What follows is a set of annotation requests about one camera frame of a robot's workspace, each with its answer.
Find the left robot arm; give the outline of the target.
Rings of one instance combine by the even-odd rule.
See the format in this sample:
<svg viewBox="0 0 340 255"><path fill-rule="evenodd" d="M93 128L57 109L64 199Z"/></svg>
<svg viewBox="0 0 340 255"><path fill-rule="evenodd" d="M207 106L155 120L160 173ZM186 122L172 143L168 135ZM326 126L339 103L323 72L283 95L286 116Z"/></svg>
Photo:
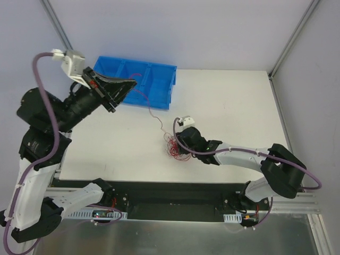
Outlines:
<svg viewBox="0 0 340 255"><path fill-rule="evenodd" d="M27 91L17 111L29 129L20 149L20 171L9 207L1 211L6 236L18 243L53 232L65 216L87 206L111 207L113 188L101 178L71 195L51 198L46 189L71 143L66 136L98 107L112 113L136 86L134 79L109 78L91 68L82 72L84 85L60 100L42 85Z"/></svg>

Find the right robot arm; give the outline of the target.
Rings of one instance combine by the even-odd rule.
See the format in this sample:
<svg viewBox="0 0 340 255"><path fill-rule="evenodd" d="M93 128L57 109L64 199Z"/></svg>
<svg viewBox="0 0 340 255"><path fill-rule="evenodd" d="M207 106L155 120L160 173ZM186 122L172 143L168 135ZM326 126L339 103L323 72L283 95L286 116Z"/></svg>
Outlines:
<svg viewBox="0 0 340 255"><path fill-rule="evenodd" d="M191 154L204 164L233 165L263 174L256 181L246 182L231 200L237 210L252 209L274 195L294 199L300 189L305 165L281 144L268 149L235 148L219 140L206 140L194 127L176 133L175 139L180 153Z"/></svg>

